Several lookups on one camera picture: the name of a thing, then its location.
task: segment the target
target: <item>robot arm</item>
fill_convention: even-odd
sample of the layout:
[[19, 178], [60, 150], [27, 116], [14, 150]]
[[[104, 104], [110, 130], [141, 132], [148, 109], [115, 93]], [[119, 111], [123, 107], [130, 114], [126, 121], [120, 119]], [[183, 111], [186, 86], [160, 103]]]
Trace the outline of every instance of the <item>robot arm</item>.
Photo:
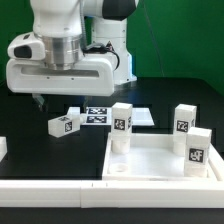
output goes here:
[[80, 47], [83, 3], [92, 14], [102, 12], [107, 18], [112, 16], [108, 7], [113, 13], [122, 8], [113, 16], [120, 20], [133, 11], [124, 12], [124, 3], [134, 5], [136, 1], [30, 2], [34, 12], [33, 32], [18, 36], [8, 48], [11, 58], [6, 74], [9, 88], [13, 92], [32, 94], [111, 95], [117, 59], [110, 53], [83, 54]]

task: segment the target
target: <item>white tray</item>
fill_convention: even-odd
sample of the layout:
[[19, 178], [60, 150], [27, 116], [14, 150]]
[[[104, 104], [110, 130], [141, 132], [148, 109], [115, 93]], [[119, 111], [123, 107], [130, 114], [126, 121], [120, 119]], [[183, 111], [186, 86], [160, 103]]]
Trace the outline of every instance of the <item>white tray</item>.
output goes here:
[[[184, 177], [184, 157], [174, 154], [172, 148], [172, 135], [132, 134], [129, 153], [116, 154], [111, 151], [109, 134], [103, 180], [218, 181], [211, 167], [213, 157], [209, 159], [207, 178]], [[212, 145], [210, 151], [217, 154]]]
[[[116, 158], [109, 136], [104, 180], [0, 180], [0, 207], [224, 208], [224, 162], [214, 147], [207, 178], [183, 177], [183, 159], [171, 148], [172, 135], [133, 134], [133, 152]], [[128, 175], [107, 172], [110, 163], [127, 161]]]

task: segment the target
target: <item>white base frame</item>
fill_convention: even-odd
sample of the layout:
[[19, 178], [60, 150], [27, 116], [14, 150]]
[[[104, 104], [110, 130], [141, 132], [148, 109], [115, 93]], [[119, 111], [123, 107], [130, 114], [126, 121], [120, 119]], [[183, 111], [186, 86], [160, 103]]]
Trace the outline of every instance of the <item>white base frame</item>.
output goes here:
[[0, 207], [224, 208], [224, 162], [214, 147], [217, 181], [0, 181]]

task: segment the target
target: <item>cable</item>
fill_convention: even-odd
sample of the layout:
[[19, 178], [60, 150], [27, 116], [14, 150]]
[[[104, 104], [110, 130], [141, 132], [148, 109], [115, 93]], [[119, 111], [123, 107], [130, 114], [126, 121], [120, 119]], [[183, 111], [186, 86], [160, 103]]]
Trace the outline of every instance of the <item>cable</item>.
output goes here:
[[147, 8], [146, 8], [145, 0], [142, 0], [142, 5], [143, 5], [143, 9], [144, 9], [146, 22], [147, 22], [148, 27], [149, 27], [149, 32], [150, 32], [150, 35], [151, 35], [151, 38], [152, 38], [152, 43], [153, 43], [153, 46], [154, 46], [156, 54], [157, 54], [160, 71], [161, 71], [162, 76], [165, 77], [165, 73], [164, 73], [164, 69], [163, 69], [163, 63], [162, 63], [162, 59], [161, 59], [161, 55], [160, 55], [160, 50], [159, 50], [159, 47], [158, 47], [158, 44], [157, 44], [157, 41], [156, 41], [156, 38], [155, 38], [155, 34], [153, 32], [153, 29], [152, 29], [152, 24], [150, 22], [150, 18], [149, 18], [149, 14], [148, 14], [148, 11], [147, 11]]
[[89, 53], [105, 54], [105, 53], [110, 52], [110, 53], [114, 54], [117, 57], [117, 66], [116, 66], [115, 70], [120, 65], [120, 57], [119, 57], [119, 55], [115, 51], [110, 50], [110, 48], [106, 47], [104, 44], [101, 44], [101, 43], [90, 44], [85, 49], [83, 49], [83, 52], [87, 53], [87, 54], [89, 54]]

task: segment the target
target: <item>white cube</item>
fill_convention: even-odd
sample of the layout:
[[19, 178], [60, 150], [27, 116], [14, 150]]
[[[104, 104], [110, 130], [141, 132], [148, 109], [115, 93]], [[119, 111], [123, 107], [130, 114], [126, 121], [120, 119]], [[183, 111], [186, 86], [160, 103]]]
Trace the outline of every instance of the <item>white cube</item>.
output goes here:
[[190, 128], [187, 133], [185, 176], [205, 177], [207, 175], [211, 134], [210, 129]]
[[2, 161], [6, 153], [7, 153], [6, 137], [0, 137], [0, 161]]
[[126, 154], [130, 149], [132, 104], [116, 103], [112, 107], [111, 140], [114, 153]]
[[184, 163], [184, 176], [185, 177], [208, 177], [207, 166], [198, 166], [197, 164], [185, 162]]
[[196, 106], [180, 104], [175, 109], [173, 141], [186, 143], [187, 132], [195, 126]]
[[65, 115], [48, 121], [48, 133], [57, 138], [80, 130], [80, 116]]
[[112, 107], [111, 133], [129, 135], [132, 129], [132, 104], [116, 103]]

